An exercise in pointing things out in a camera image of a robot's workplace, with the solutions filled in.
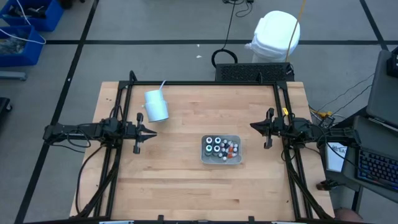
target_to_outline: blue bin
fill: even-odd
[[[35,40],[40,43],[44,41],[39,33],[32,26],[14,26],[0,28],[11,35],[16,34],[18,37],[23,37],[28,34],[29,40]],[[6,38],[9,38],[9,36],[0,32],[0,39]],[[35,65],[39,60],[42,48],[42,44],[26,42],[24,50],[20,54],[0,54],[0,67]]]
[[[57,0],[19,0],[22,6],[29,5],[32,7],[48,6],[45,16],[46,19],[32,18],[27,19],[35,27],[37,31],[54,31],[58,21],[61,19],[63,9]],[[19,7],[16,0],[8,0],[6,5],[0,11],[0,18],[4,19],[10,26],[23,26],[28,25],[23,17],[10,17],[7,16],[11,6]]]

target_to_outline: keyboard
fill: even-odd
[[[359,150],[356,178],[398,192],[398,161]]]

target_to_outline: computer monitor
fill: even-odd
[[[379,53],[366,112],[375,120],[398,128],[398,78],[387,74],[387,60],[391,57],[388,50]]]

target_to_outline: yellow tag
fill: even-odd
[[[286,108],[283,108],[283,111],[284,111],[284,113],[285,113],[286,115],[289,115],[289,112],[287,111]]]

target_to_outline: desk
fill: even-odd
[[[114,106],[118,83],[104,82],[99,93],[94,122],[109,116]],[[310,119],[302,83],[288,83],[292,111],[296,117]],[[282,141],[274,138],[273,147],[263,149],[264,137],[249,123],[265,119],[275,108],[271,86],[164,86],[170,118],[148,123],[144,92],[158,86],[133,86],[128,120],[144,114],[147,128],[158,136],[141,144],[141,154],[133,154],[134,141],[124,140],[114,198],[113,220],[236,220],[248,216],[262,220],[294,220],[286,166],[280,158]],[[243,144],[243,163],[238,166],[204,165],[200,160],[204,134],[237,134]],[[98,147],[86,150],[85,159]],[[105,150],[86,165],[79,204],[93,196],[100,179]],[[328,192],[318,191],[325,180],[317,153],[302,150],[302,161],[309,191],[325,211],[334,217]],[[297,189],[302,217],[302,196]],[[105,193],[101,214],[104,213]]]

